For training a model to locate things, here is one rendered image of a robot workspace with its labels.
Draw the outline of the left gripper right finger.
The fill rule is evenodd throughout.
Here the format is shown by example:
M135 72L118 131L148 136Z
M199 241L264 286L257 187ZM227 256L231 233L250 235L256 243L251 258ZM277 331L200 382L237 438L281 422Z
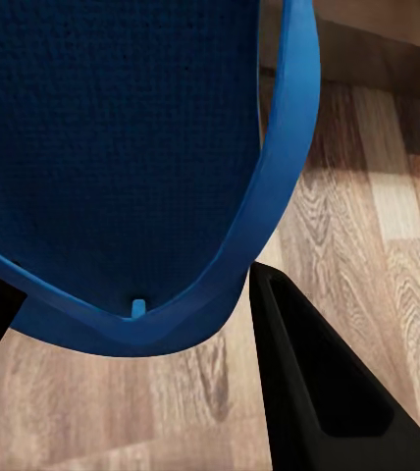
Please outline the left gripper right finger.
M420 427L282 271L249 301L273 471L420 471Z

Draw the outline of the sandal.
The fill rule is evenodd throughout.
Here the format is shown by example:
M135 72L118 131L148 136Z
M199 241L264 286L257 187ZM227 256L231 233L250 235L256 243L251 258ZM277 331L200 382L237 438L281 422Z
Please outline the sandal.
M261 0L0 0L0 279L10 328L106 357L210 340L316 128L312 0L284 0L259 129Z

